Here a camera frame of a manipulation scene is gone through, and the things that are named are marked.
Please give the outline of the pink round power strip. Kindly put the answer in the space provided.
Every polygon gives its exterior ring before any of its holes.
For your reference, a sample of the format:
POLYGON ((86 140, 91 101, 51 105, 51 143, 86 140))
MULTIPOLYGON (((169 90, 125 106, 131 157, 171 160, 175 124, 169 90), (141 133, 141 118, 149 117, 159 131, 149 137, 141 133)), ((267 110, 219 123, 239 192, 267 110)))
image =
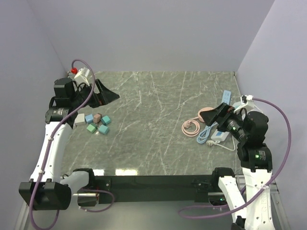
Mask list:
POLYGON ((204 115, 206 112, 211 111, 211 110, 213 110, 212 107, 204 107, 204 108, 200 109, 200 110, 198 111, 198 113, 197 113, 197 116, 198 116, 199 121, 202 122, 202 123, 205 123, 205 121, 204 121, 204 119, 203 119, 203 115, 204 115))

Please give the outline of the white power strip coloured sockets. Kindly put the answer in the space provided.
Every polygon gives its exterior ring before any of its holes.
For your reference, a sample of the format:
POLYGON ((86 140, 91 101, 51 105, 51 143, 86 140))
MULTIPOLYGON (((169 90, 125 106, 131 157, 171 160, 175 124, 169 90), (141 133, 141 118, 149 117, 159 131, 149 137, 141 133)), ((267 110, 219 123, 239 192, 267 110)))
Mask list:
POLYGON ((221 132, 221 131, 215 130, 213 134, 211 135, 211 140, 223 142, 225 141, 228 135, 229 135, 229 132, 221 132))

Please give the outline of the pink brown charger plug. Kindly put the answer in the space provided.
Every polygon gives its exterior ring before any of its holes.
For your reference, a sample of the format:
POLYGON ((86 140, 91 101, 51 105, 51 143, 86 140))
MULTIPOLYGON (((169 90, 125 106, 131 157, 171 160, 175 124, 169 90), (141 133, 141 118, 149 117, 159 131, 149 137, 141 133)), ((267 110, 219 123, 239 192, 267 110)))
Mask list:
POLYGON ((102 118, 101 114, 95 114, 93 116, 93 122, 97 124, 97 123, 99 123, 101 121, 101 118, 102 118))

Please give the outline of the blue long power strip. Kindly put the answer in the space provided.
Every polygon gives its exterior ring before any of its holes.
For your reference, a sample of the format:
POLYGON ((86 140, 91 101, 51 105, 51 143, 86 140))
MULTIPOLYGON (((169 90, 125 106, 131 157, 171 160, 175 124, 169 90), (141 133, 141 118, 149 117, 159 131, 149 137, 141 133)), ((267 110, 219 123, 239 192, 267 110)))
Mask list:
POLYGON ((228 90, 224 90, 222 95, 222 103, 230 104, 231 101, 231 92, 228 90))

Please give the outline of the blue plug adapter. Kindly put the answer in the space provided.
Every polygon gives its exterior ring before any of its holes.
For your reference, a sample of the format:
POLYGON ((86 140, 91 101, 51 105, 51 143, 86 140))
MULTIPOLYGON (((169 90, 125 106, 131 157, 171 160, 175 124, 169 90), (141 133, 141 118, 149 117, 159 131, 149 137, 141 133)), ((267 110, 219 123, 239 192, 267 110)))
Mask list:
POLYGON ((94 116, 92 114, 86 115, 85 116, 85 121, 88 124, 92 123, 94 121, 94 116))

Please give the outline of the green charger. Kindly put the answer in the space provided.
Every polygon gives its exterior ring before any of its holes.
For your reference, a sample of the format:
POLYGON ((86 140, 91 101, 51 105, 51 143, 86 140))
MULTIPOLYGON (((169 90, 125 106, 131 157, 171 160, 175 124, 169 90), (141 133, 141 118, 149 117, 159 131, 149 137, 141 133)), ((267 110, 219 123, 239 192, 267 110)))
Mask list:
POLYGON ((105 125, 101 125, 98 129, 98 132, 100 134, 104 134, 106 135, 108 132, 109 132, 109 127, 108 126, 105 126, 105 125))

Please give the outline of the green plug adapter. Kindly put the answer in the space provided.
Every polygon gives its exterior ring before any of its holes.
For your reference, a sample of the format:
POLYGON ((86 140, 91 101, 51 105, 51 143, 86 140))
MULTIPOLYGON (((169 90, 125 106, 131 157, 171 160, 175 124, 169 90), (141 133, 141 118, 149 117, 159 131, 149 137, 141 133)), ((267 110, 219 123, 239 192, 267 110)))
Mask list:
POLYGON ((93 134, 97 130, 97 126, 94 123, 90 123, 86 129, 93 134))

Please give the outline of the white square charger plug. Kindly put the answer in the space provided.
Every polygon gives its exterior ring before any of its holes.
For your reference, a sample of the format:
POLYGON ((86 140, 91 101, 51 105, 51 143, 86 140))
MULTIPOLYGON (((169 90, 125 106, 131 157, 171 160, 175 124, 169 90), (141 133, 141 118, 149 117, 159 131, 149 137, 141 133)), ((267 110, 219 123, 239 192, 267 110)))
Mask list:
POLYGON ((86 120, 85 120, 85 114, 78 114, 75 118, 74 121, 76 126, 80 126, 80 125, 84 125, 86 124, 86 120))

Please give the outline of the teal dual USB charger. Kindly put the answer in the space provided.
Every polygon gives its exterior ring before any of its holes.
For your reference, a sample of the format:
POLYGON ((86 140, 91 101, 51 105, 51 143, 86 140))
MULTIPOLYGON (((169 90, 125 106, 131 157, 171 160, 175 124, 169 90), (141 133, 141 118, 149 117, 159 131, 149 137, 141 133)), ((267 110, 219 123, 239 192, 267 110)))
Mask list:
POLYGON ((106 115, 101 118, 101 122, 103 125, 107 126, 108 124, 111 123, 111 119, 109 116, 106 115))

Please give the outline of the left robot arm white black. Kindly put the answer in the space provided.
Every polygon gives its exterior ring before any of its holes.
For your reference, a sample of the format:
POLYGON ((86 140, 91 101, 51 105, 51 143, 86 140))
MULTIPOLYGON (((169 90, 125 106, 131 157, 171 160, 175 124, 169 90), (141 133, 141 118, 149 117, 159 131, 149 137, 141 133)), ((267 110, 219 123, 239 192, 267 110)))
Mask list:
POLYGON ((19 194, 33 210, 66 210, 71 197, 79 190, 89 193, 95 189, 95 175, 90 168, 76 169, 66 179, 61 179, 61 163, 65 146, 72 132, 77 110, 90 106, 97 108, 111 103, 120 96, 105 87, 99 79, 92 92, 91 85, 75 89, 70 78, 54 82, 54 97, 45 114, 45 138, 39 160, 28 182, 19 186, 19 194))

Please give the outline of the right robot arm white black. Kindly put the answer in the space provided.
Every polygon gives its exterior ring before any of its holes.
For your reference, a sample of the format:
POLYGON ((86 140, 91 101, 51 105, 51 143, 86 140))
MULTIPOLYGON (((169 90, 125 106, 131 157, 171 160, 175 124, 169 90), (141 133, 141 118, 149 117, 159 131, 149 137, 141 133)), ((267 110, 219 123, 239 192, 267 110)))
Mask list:
POLYGON ((233 230, 273 230, 270 179, 272 154, 264 143, 268 130, 268 117, 261 112, 241 108, 238 112, 226 103, 215 109, 201 111, 205 124, 217 123, 218 131, 228 132, 238 141, 237 155, 246 183, 243 197, 231 169, 216 168, 211 187, 226 197, 233 230))

